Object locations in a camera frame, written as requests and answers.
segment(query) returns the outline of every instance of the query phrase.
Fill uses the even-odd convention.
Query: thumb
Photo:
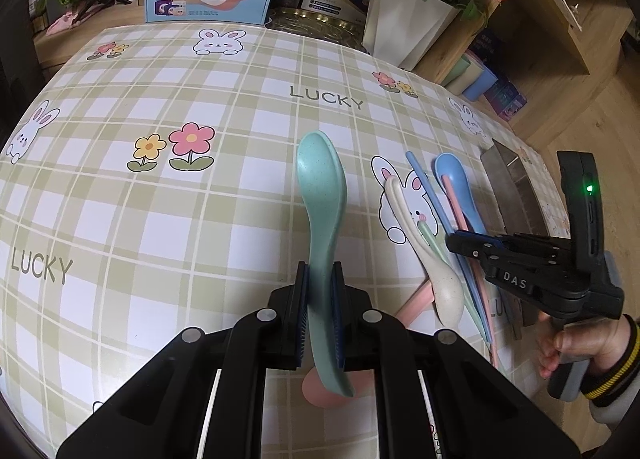
[[[610,338],[610,330],[603,325],[567,327],[556,334],[554,346],[571,355],[596,356]]]

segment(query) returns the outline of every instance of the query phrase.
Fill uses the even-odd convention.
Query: vase
[[[372,56],[410,71],[457,14],[441,0],[369,0],[362,45]]]

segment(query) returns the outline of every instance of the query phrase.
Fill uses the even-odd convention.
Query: silver screw
[[[449,329],[443,329],[442,331],[438,332],[438,340],[440,341],[440,343],[443,343],[445,345],[454,344],[457,339],[458,336]]]
[[[261,322],[270,322],[271,320],[276,319],[276,316],[278,316],[278,313],[276,313],[273,309],[270,309],[269,307],[267,307],[265,309],[260,309],[260,311],[258,311],[255,314],[255,316]]]
[[[382,320],[382,313],[380,311],[376,311],[375,309],[369,309],[362,313],[362,319],[365,322],[369,322],[370,324],[377,324],[380,320]]]
[[[200,331],[198,331],[195,327],[189,327],[182,331],[182,341],[188,344],[192,344],[197,342],[200,339]]]

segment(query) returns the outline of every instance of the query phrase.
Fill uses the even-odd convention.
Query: striped cuff
[[[631,327],[631,337],[624,354],[605,375],[585,376],[580,386],[584,396],[598,407],[606,407],[618,399],[640,371],[640,331],[633,318],[626,314],[625,317]]]

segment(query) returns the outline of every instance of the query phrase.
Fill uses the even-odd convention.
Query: plaid tablecloth
[[[456,154],[481,216],[500,232],[479,160],[499,140],[522,156],[550,232],[567,235],[540,156],[463,105],[368,55],[257,27],[126,26],[87,44],[0,156],[0,391],[28,434],[53,457],[182,328],[231,327],[292,283],[308,258],[294,158],[310,130],[331,138],[346,172],[336,260],[386,312],[425,273],[380,214],[383,168],[437,228],[424,190],[408,179],[406,150],[425,168]],[[444,246],[441,228],[437,238]],[[500,358],[530,394],[539,387],[532,334],[512,341],[491,291]],[[412,328],[436,325],[429,309]],[[460,332],[488,356],[466,313]],[[316,409],[302,397],[304,372],[269,375],[264,456],[375,457],[374,398]]]

